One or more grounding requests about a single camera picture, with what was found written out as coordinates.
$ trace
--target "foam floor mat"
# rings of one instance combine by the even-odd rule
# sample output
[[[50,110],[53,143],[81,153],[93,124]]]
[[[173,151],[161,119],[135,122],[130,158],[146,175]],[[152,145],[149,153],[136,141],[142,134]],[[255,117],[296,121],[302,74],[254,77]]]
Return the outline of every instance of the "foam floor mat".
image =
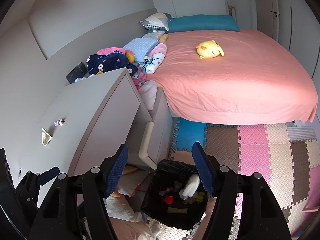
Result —
[[[190,234],[190,230],[170,228],[151,217],[148,217],[148,220],[150,228],[154,224],[158,224],[160,227],[160,233],[156,236],[157,240],[181,240],[184,236]]]
[[[199,141],[206,147],[206,154],[215,156],[221,165],[249,176],[260,172],[293,234],[305,219],[302,209],[318,206],[320,200],[320,152],[311,129],[287,129],[283,123],[213,125],[179,118],[169,158],[183,161],[183,153],[189,156],[192,143]],[[242,194],[239,194],[229,239],[236,239],[241,210]]]

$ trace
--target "patterned pillow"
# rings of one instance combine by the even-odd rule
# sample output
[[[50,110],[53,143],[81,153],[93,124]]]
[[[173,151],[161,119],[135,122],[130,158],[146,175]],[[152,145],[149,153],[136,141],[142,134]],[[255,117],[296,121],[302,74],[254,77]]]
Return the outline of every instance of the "patterned pillow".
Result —
[[[168,31],[168,21],[169,19],[164,13],[155,13],[140,23],[147,30],[165,29]]]

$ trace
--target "blue foam tile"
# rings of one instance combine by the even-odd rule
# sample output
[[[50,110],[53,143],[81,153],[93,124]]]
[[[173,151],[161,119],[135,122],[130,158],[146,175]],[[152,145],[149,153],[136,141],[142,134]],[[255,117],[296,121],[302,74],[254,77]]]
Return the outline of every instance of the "blue foam tile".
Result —
[[[191,152],[194,142],[200,142],[201,146],[204,147],[206,123],[178,118],[176,127],[178,130],[175,131],[176,138],[173,139],[175,142],[173,148],[175,150]]]

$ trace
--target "pink blanket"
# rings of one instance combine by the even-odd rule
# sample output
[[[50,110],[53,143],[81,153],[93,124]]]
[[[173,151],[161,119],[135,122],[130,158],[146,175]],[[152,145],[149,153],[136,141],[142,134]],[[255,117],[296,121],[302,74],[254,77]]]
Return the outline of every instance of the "pink blanket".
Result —
[[[200,59],[195,46],[215,40],[225,56]],[[171,33],[164,62],[147,80],[164,89],[180,117],[216,124],[313,121],[318,96],[300,63],[259,31]]]

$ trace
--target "teal pillow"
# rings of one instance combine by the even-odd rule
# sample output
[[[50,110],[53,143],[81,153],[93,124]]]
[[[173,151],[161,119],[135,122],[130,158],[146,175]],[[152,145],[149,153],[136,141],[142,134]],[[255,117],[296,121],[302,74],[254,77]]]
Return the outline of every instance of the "teal pillow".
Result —
[[[168,22],[169,31],[166,33],[187,32],[187,31],[235,31],[239,32],[240,29],[233,17],[230,15],[192,15],[173,18]]]

